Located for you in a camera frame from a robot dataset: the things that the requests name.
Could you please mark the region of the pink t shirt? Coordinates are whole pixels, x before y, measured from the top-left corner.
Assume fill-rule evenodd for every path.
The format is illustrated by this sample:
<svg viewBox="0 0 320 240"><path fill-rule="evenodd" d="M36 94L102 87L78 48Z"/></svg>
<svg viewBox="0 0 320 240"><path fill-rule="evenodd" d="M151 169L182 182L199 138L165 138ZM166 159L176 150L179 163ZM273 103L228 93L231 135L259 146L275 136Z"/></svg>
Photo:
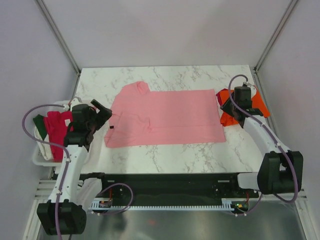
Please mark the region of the pink t shirt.
<svg viewBox="0 0 320 240"><path fill-rule="evenodd" d="M111 110L108 148L226 141L213 89L151 91L137 81L121 89Z"/></svg>

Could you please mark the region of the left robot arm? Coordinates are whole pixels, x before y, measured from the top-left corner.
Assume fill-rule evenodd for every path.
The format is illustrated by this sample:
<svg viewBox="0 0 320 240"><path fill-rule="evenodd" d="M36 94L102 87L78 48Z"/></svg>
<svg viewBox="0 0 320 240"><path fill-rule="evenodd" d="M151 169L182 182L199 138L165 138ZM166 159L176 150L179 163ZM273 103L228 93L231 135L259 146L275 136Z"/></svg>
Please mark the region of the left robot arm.
<svg viewBox="0 0 320 240"><path fill-rule="evenodd" d="M37 207L37 216L49 236L79 235L85 230L87 210L98 195L110 191L108 182L89 178L78 186L81 170L89 154L94 134L111 118L112 111L97 100L89 104L73 99L70 104L72 120L63 140L60 172L47 202Z"/></svg>

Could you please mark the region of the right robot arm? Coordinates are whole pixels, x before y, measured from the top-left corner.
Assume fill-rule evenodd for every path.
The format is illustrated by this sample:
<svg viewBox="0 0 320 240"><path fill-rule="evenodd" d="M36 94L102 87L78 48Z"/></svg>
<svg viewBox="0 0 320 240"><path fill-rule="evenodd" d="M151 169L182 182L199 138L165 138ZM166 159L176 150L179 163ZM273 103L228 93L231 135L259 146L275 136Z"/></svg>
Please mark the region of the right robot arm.
<svg viewBox="0 0 320 240"><path fill-rule="evenodd" d="M250 92L249 87L240 86L235 90L223 89L216 95L223 111L220 123L224 127L239 123L263 156L259 171L238 174L229 184L229 191L235 197L242 196L247 189L264 195L296 194L302 188L304 158L299 151L283 144L267 125L270 113L259 92L250 101L244 100Z"/></svg>

